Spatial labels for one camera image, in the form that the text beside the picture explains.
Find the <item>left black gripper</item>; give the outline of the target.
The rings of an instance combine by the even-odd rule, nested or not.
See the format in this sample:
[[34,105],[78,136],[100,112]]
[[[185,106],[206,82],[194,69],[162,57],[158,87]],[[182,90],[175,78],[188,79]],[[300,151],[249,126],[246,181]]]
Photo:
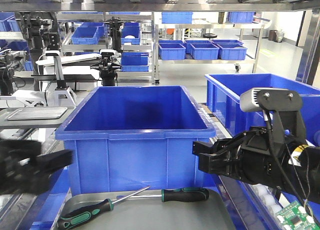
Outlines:
[[50,188],[50,174],[73,163],[72,150],[39,156],[41,150],[38,141],[1,139],[1,195],[43,194]]

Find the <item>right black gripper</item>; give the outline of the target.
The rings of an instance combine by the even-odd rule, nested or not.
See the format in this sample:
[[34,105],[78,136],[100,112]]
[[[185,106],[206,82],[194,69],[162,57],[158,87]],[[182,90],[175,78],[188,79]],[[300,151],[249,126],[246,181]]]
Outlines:
[[192,153],[198,156],[198,169],[202,172],[252,185],[291,188],[297,183],[297,173],[289,163],[289,145],[279,145],[273,140],[266,128],[253,127],[214,144],[193,141]]

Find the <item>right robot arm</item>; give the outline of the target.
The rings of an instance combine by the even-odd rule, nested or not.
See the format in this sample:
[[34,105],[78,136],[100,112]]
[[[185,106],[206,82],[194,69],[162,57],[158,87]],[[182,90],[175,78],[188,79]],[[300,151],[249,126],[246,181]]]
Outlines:
[[250,127],[233,138],[213,144],[194,141],[192,153],[198,157],[198,169],[230,177],[251,185],[262,184],[311,202],[320,202],[320,149],[284,137],[278,166],[269,152],[266,127]]

